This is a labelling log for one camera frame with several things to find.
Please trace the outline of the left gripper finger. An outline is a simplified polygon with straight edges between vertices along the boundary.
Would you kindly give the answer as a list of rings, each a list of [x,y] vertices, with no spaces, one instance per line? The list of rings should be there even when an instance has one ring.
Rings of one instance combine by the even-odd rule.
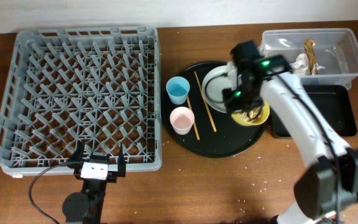
[[[82,141],[78,141],[76,144],[76,149],[73,153],[73,161],[81,162],[83,158],[83,152],[85,150],[85,146]]]
[[[123,145],[120,144],[119,155],[117,160],[117,176],[125,177],[126,176],[126,161],[124,158]]]

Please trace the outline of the grey round plate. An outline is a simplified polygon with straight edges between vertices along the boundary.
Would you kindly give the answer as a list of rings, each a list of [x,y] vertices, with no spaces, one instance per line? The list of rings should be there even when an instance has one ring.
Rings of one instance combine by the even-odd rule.
[[[227,72],[226,65],[222,65],[210,70],[203,78],[202,91],[207,104],[214,110],[226,113],[226,107],[223,100],[222,91],[225,88],[232,87],[232,83],[228,77],[221,77]]]

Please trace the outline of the white paper waste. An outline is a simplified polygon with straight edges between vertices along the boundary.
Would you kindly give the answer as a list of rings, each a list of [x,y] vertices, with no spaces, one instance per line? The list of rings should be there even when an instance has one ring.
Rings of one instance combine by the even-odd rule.
[[[302,53],[297,56],[296,61],[290,64],[293,73],[297,75],[317,75],[319,70],[325,69],[324,66],[320,66],[317,63],[312,67],[312,70],[309,68],[309,59],[307,54]]]

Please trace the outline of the food scraps and rice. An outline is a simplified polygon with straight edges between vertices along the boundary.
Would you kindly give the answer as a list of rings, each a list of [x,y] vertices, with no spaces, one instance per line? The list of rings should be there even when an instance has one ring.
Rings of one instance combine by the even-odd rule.
[[[261,107],[254,108],[250,111],[243,112],[241,118],[246,122],[252,122],[262,117],[263,110]]]

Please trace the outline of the yellow bowl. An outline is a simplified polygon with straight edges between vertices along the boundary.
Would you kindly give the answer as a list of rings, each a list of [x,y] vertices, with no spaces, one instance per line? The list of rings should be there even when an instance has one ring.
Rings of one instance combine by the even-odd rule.
[[[258,108],[258,107],[261,107],[262,110],[263,110],[263,113],[262,113],[262,117],[259,118],[259,119],[256,119],[252,122],[246,122],[244,121],[242,118],[241,118],[241,114],[243,112],[246,112],[246,111],[243,111],[243,112],[240,112],[240,113],[233,113],[231,115],[231,118],[237,123],[237,124],[240,124],[241,126],[258,126],[258,125],[261,125],[261,124],[264,124],[266,122],[266,120],[269,118],[269,115],[270,115],[270,107],[269,107],[269,104],[267,102],[263,102],[263,104],[261,106],[256,106],[255,108]]]

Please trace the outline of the brown food wrapper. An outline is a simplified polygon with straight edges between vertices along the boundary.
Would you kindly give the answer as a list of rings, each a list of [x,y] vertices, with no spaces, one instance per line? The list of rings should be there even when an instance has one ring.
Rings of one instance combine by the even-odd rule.
[[[309,61],[309,71],[311,75],[317,75],[318,69],[317,69],[317,62],[316,62],[316,55],[313,50],[313,47],[315,46],[316,42],[311,39],[306,39],[304,41],[304,50],[306,52],[306,55],[308,57]]]

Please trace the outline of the light blue plastic cup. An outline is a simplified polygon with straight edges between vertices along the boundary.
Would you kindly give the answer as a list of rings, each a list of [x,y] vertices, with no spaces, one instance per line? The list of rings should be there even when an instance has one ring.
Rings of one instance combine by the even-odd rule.
[[[187,99],[190,91],[190,83],[186,78],[173,77],[167,82],[166,91],[173,104],[181,105]]]

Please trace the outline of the pink plastic cup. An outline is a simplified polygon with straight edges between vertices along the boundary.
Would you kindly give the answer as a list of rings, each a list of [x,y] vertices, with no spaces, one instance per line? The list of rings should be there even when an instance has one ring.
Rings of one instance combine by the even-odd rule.
[[[193,113],[187,107],[180,106],[170,113],[170,124],[179,135],[186,135],[193,127]]]

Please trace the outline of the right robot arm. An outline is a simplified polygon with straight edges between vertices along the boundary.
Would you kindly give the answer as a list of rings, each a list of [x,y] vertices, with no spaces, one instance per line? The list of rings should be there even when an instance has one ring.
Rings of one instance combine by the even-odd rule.
[[[281,55],[262,57],[253,41],[231,50],[222,91],[226,111],[249,115],[269,105],[298,146],[306,172],[294,186],[295,202],[270,223],[334,223],[358,203],[358,149],[338,135],[319,112],[300,77]]]

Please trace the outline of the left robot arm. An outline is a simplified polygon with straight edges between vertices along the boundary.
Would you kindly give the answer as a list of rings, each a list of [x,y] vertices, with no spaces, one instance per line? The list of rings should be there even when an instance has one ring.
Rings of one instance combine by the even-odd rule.
[[[109,170],[109,155],[93,152],[88,159],[83,159],[84,150],[85,145],[78,142],[68,159],[68,167],[74,170],[74,176],[83,185],[79,192],[70,194],[63,202],[66,223],[100,223],[107,184],[126,176],[122,146],[119,147],[116,171]]]

